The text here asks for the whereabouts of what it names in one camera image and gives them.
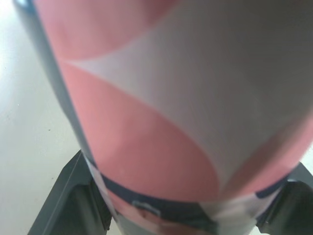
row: pink shape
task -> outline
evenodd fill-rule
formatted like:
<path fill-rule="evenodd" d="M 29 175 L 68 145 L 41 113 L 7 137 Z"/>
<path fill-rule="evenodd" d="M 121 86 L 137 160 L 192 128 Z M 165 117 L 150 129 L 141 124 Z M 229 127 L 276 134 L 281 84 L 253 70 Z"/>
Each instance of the pink shape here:
<path fill-rule="evenodd" d="M 313 118 L 297 120 L 263 144 L 234 174 L 223 198 L 250 194 L 273 185 L 294 169 L 313 141 Z"/>
<path fill-rule="evenodd" d="M 36 7 L 58 58 L 116 50 L 152 27 L 178 0 L 39 0 Z"/>
<path fill-rule="evenodd" d="M 62 72 L 99 170 L 135 192 L 176 201 L 218 194 L 204 152 L 159 113 L 68 64 Z"/>

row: white table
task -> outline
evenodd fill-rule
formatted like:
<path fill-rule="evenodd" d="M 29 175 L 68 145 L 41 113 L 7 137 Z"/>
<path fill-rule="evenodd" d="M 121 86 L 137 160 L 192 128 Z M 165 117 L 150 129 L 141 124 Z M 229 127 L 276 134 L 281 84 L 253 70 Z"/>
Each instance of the white table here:
<path fill-rule="evenodd" d="M 11 0 L 1 0 L 1 235 L 27 234 L 63 166 L 79 149 Z M 313 172 L 312 149 L 303 163 Z M 116 225 L 113 234 L 119 234 Z"/>

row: pink and white pattern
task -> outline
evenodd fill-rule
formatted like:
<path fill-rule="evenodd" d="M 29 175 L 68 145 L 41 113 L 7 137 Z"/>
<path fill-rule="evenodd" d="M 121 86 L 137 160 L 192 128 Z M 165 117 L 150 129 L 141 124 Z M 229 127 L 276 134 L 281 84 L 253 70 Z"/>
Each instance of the pink and white pattern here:
<path fill-rule="evenodd" d="M 264 209 L 272 198 L 254 192 L 288 174 L 313 140 L 311 106 L 287 101 L 291 78 L 264 80 L 243 53 L 236 33 L 271 31 L 257 32 L 260 19 L 241 3 L 236 14 L 205 0 L 36 6 L 99 171 L 130 190 L 200 202 L 212 218 L 219 203 L 231 214 L 233 198 Z M 268 38 L 258 45 L 275 51 Z M 306 81 L 295 86 L 306 91 Z"/>

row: white surface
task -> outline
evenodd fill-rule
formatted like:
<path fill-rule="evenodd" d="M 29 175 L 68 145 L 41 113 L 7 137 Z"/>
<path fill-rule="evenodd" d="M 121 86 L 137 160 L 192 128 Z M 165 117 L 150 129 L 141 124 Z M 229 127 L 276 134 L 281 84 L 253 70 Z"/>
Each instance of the white surface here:
<path fill-rule="evenodd" d="M 1 235 L 27 234 L 62 167 L 78 150 L 11 0 L 1 0 Z M 303 163 L 313 172 L 313 149 Z M 113 223 L 108 235 L 118 234 Z"/>

